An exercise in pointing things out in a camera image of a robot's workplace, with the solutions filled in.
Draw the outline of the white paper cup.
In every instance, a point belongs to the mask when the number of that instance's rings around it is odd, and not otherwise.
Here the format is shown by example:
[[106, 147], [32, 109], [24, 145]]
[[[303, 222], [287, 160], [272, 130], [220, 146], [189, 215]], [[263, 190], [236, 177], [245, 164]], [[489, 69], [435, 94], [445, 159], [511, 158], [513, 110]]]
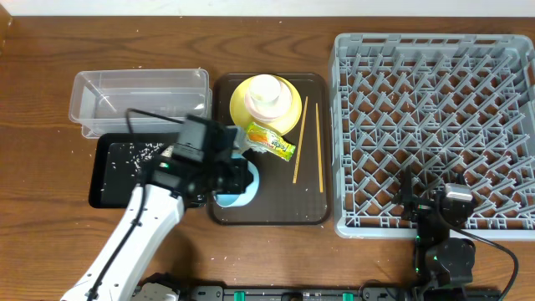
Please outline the white paper cup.
[[252, 77], [248, 92], [252, 102], [260, 110], [272, 108], [281, 93], [281, 84], [270, 74], [259, 74]]

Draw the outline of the wooden chopstick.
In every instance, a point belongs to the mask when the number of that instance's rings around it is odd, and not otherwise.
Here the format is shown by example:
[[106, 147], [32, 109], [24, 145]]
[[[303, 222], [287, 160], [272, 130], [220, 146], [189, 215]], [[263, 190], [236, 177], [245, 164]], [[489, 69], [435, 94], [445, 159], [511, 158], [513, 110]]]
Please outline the wooden chopstick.
[[320, 193], [324, 193], [324, 172], [323, 172], [323, 155], [321, 146], [321, 128], [319, 119], [318, 103], [315, 104], [315, 125], [318, 157], [318, 188]]
[[293, 172], [293, 184], [297, 184], [297, 181], [298, 181], [298, 171], [299, 171], [299, 165], [300, 165], [301, 150], [302, 150], [302, 145], [303, 145], [304, 129], [305, 129], [306, 118], [307, 118], [307, 110], [308, 110], [308, 96], [305, 97], [305, 102], [303, 105], [302, 119], [301, 119], [301, 125], [300, 125], [299, 137], [298, 137], [296, 161], [295, 161], [294, 172]]

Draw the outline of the light blue bowl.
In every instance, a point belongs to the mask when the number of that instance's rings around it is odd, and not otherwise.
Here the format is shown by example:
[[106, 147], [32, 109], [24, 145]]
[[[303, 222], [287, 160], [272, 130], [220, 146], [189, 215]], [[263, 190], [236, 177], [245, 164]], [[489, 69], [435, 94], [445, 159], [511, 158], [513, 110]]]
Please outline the light blue bowl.
[[232, 154], [217, 167], [214, 201], [219, 207], [244, 207], [256, 196], [260, 184], [257, 168], [245, 157]]

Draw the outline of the yellow snack wrapper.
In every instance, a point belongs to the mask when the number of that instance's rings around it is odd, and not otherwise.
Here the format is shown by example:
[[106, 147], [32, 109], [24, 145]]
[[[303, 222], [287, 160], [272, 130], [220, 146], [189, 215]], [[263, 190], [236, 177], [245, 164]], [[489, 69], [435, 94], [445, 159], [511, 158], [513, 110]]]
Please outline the yellow snack wrapper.
[[247, 138], [251, 142], [260, 145], [267, 152], [270, 152], [285, 161], [290, 161], [295, 152], [295, 145], [288, 143], [276, 132], [264, 128], [255, 122], [252, 122], [247, 126], [246, 133]]

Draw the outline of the white napkin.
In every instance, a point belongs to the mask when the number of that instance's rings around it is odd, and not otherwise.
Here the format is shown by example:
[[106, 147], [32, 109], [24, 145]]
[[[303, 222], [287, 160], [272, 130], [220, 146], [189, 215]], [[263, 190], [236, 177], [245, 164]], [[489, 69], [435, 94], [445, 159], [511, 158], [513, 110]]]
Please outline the white napkin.
[[267, 152], [260, 145], [251, 142], [247, 138], [246, 131], [241, 127], [237, 127], [237, 133], [233, 142], [233, 151], [240, 155], [245, 153], [246, 151], [255, 151], [258, 153]]

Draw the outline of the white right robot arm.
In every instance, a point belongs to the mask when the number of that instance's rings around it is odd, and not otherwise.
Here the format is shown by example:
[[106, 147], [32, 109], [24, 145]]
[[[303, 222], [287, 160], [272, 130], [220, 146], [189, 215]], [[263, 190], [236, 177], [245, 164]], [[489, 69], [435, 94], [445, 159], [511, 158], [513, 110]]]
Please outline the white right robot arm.
[[437, 289], [460, 289], [473, 280], [476, 247], [467, 238], [451, 236], [473, 213], [476, 201], [462, 176], [446, 183], [431, 198], [414, 193], [411, 168], [402, 172], [393, 203], [403, 207], [401, 218], [416, 224], [413, 293], [423, 299]]

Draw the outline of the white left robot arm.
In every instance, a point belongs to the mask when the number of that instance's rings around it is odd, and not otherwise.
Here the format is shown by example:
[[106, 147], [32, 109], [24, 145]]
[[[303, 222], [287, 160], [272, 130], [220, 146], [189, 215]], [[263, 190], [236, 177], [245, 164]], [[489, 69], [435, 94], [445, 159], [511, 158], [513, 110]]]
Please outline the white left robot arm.
[[128, 300], [150, 260], [187, 209], [213, 199], [244, 207], [260, 176], [242, 156], [247, 135], [239, 126], [189, 115], [176, 141], [145, 165], [119, 224], [65, 300]]

